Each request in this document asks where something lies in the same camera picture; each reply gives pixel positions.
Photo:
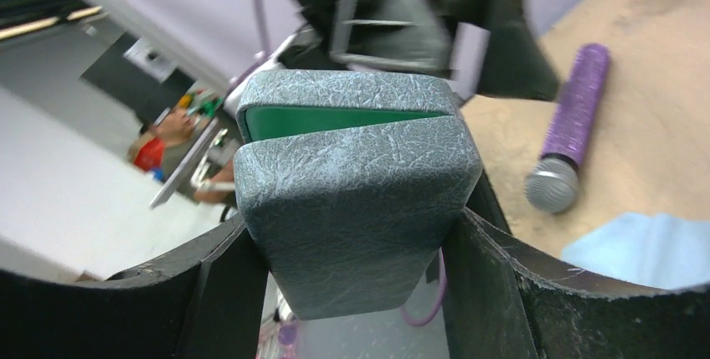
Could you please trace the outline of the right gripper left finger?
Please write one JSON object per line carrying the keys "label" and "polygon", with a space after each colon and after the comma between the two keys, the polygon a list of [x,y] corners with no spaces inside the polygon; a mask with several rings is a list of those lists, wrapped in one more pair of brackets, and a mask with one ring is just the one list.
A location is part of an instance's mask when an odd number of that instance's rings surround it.
{"label": "right gripper left finger", "polygon": [[106,281],[1,273],[4,358],[253,358],[268,270],[244,222]]}

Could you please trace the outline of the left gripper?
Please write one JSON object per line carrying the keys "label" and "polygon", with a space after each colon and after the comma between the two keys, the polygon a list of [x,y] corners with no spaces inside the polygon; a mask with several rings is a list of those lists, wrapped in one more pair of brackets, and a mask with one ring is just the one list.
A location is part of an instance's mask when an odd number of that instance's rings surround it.
{"label": "left gripper", "polygon": [[296,0],[304,25],[277,59],[288,69],[350,65],[443,79],[461,24],[488,33],[479,78],[487,97],[556,98],[559,78],[528,25],[524,0]]}

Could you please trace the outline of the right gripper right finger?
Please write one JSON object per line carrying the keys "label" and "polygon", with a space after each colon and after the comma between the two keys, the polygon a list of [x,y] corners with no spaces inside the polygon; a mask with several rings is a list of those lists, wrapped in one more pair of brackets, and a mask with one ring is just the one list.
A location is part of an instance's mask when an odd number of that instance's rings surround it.
{"label": "right gripper right finger", "polygon": [[659,290],[545,254],[464,210],[443,247],[454,358],[706,358],[709,287]]}

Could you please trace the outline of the teal glasses case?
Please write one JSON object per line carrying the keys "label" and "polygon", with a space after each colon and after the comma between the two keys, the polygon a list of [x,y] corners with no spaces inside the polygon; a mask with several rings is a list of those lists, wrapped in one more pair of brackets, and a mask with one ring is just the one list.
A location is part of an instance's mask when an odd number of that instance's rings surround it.
{"label": "teal glasses case", "polygon": [[238,209],[303,321],[403,305],[482,173],[434,76],[266,70],[237,117]]}

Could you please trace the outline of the blue cleaning cloth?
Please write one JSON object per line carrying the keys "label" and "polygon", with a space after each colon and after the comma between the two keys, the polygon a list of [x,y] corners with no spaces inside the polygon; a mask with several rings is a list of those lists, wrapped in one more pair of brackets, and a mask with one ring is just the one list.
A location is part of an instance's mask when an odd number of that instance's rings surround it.
{"label": "blue cleaning cloth", "polygon": [[676,290],[709,282],[709,222],[625,213],[565,246],[561,259],[638,285]]}

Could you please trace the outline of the purple microphone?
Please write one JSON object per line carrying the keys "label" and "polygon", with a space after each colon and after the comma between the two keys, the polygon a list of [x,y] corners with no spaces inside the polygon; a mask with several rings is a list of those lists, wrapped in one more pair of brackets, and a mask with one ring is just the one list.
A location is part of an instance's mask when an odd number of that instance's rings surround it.
{"label": "purple microphone", "polygon": [[610,63],[610,51],[602,44],[585,44],[575,56],[539,161],[525,180],[526,199],[540,211],[562,213],[572,207],[578,196],[579,169],[605,91]]}

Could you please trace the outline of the person in background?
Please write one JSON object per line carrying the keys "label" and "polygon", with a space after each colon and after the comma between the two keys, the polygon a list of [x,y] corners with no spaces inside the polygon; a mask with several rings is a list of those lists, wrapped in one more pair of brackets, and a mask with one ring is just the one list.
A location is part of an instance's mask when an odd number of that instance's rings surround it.
{"label": "person in background", "polygon": [[[180,105],[174,106],[158,125],[149,125],[129,147],[126,160],[143,170],[154,167],[162,171],[167,180],[188,154],[206,120],[197,120]],[[234,191],[200,191],[195,189],[186,176],[177,186],[177,193],[195,203],[222,203],[235,207]]]}

